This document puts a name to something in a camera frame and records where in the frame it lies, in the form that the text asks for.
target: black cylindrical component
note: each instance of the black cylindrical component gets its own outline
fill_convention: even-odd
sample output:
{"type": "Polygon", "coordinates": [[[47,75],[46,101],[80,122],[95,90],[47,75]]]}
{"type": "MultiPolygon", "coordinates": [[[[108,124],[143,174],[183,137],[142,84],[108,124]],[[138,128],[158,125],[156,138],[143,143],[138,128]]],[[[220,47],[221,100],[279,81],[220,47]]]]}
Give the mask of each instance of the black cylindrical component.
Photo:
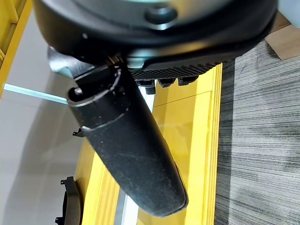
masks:
{"type": "Polygon", "coordinates": [[[68,104],[120,187],[154,216],[185,208],[177,166],[131,74],[122,72],[112,86],[84,100],[73,91],[68,104]]]}

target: yellow wooden frame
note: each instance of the yellow wooden frame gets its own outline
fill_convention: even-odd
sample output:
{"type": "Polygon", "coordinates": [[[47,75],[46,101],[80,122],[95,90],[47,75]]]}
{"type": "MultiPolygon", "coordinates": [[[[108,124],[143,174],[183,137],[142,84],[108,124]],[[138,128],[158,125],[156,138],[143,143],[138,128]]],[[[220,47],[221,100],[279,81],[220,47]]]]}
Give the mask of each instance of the yellow wooden frame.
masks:
{"type": "Polygon", "coordinates": [[[139,211],[138,225],[213,225],[222,65],[186,87],[157,87],[153,116],[187,186],[186,210],[167,218],[139,211]]]}
{"type": "Polygon", "coordinates": [[[120,187],[86,139],[75,180],[84,202],[82,225],[113,225],[120,187]]]}
{"type": "Polygon", "coordinates": [[[0,39],[3,45],[8,44],[8,48],[1,49],[0,46],[0,97],[3,93],[3,87],[6,82],[10,67],[13,63],[15,53],[19,46],[23,31],[25,29],[27,20],[31,13],[32,1],[31,0],[21,0],[19,1],[21,8],[15,7],[15,1],[13,0],[0,0],[0,14],[8,14],[8,20],[1,20],[1,27],[6,27],[2,29],[0,33],[0,39]]]}

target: cardboard box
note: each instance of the cardboard box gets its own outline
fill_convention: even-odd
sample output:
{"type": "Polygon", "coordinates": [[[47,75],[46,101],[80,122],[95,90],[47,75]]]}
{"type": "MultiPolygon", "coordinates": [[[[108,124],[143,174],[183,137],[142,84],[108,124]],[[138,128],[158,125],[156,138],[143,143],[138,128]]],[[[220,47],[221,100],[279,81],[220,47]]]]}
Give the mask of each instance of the cardboard box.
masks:
{"type": "Polygon", "coordinates": [[[282,60],[300,55],[300,29],[294,27],[280,12],[266,41],[282,60]]]}

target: striped carpet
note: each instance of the striped carpet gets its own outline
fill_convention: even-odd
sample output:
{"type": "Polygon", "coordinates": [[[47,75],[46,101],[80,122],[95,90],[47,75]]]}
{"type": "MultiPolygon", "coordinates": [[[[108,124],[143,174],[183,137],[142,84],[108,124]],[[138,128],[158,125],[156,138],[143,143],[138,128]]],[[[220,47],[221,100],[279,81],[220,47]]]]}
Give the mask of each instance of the striped carpet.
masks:
{"type": "Polygon", "coordinates": [[[300,57],[266,42],[224,66],[216,225],[300,225],[300,57]]]}

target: black bracket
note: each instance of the black bracket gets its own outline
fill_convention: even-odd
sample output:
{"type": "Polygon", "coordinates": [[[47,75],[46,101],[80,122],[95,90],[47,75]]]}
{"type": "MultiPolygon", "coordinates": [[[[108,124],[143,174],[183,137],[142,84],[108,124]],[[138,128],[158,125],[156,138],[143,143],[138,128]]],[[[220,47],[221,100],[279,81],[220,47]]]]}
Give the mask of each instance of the black bracket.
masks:
{"type": "Polygon", "coordinates": [[[81,129],[79,129],[78,132],[74,131],[72,135],[76,137],[84,137],[84,134],[81,129]]]}
{"type": "Polygon", "coordinates": [[[82,219],[82,201],[74,177],[62,180],[60,184],[65,185],[66,192],[62,206],[62,217],[57,217],[55,223],[58,225],[80,225],[82,219]]]}

